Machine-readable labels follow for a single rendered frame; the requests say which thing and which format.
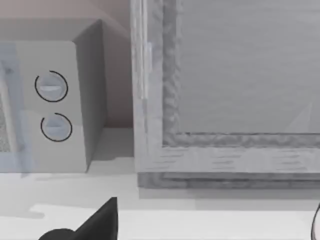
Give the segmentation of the pale microwave oven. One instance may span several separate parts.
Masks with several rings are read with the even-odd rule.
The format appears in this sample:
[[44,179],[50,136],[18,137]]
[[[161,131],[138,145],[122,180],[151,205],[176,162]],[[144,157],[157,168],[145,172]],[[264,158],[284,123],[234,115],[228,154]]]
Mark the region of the pale microwave oven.
[[[62,74],[67,96],[47,102],[35,78]],[[72,135],[53,142],[42,118],[60,113]],[[91,18],[0,18],[0,173],[84,173],[107,117],[102,22]]]

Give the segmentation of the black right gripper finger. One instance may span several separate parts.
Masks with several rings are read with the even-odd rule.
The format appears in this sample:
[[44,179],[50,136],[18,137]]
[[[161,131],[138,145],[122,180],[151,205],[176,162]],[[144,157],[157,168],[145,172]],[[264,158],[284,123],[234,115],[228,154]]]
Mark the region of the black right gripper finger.
[[111,197],[78,229],[52,229],[38,240],[118,240],[118,198]]

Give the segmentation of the round microwave knob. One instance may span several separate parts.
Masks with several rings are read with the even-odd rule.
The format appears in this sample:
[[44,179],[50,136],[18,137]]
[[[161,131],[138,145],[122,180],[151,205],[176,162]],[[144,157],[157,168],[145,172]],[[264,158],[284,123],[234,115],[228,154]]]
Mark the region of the round microwave knob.
[[61,73],[50,70],[35,78],[34,89],[44,101],[57,103],[67,96],[69,86],[66,78]]
[[46,139],[61,143],[71,137],[73,126],[65,115],[55,112],[41,119],[40,130]]

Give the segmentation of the white object with dark rim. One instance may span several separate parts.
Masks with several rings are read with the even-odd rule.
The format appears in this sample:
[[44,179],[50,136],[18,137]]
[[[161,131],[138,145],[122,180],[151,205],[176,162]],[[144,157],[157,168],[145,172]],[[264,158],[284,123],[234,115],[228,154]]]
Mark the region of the white object with dark rim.
[[312,219],[310,240],[320,240],[320,203],[318,204]]

